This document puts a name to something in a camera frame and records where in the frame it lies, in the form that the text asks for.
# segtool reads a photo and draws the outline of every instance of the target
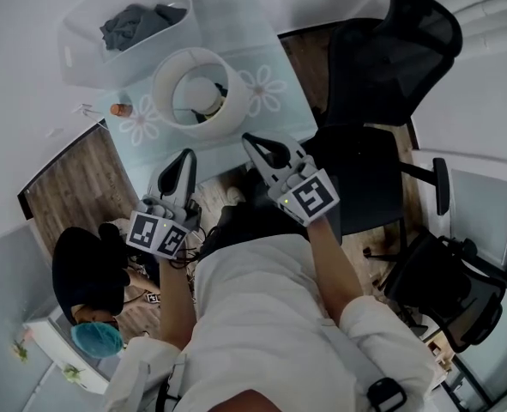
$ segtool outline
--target surgical cap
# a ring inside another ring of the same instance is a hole
[[[120,332],[103,322],[76,325],[72,327],[71,335],[76,346],[95,359],[115,355],[124,347]]]

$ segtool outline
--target flower pattern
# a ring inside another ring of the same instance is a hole
[[[238,73],[252,92],[249,107],[249,115],[252,118],[261,112],[263,105],[271,112],[278,112],[281,109],[280,100],[275,94],[286,91],[287,84],[281,80],[270,81],[272,70],[268,65],[263,64],[259,67],[257,77],[247,70],[240,70]]]
[[[160,115],[154,108],[152,97],[149,94],[142,96],[138,108],[133,106],[133,112],[129,119],[124,119],[119,125],[122,133],[131,133],[131,145],[138,147],[146,136],[150,139],[157,139],[160,136],[158,126],[152,124],[161,120]]]

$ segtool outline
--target strap buckle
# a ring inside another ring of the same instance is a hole
[[[375,412],[392,412],[407,401],[407,395],[403,388],[388,377],[371,385],[367,391],[367,398]]]

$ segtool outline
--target white shirt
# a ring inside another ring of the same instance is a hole
[[[279,235],[221,249],[196,268],[198,322],[183,350],[187,364],[175,412],[207,412],[254,390],[286,411],[368,410],[370,404],[317,320],[327,317],[310,244]],[[364,296],[338,325],[407,393],[401,410],[421,410],[435,374],[428,348],[384,304]],[[106,391],[108,405],[129,395],[138,361],[148,387],[171,371],[180,351],[143,337],[130,341]]]

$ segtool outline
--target mesh chair back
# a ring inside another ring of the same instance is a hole
[[[326,124],[405,124],[461,48],[459,23],[434,0],[391,0],[383,21],[345,21],[329,45]]]
[[[461,353],[485,340],[499,321],[505,286],[467,267],[428,231],[392,270],[385,294],[432,318]]]

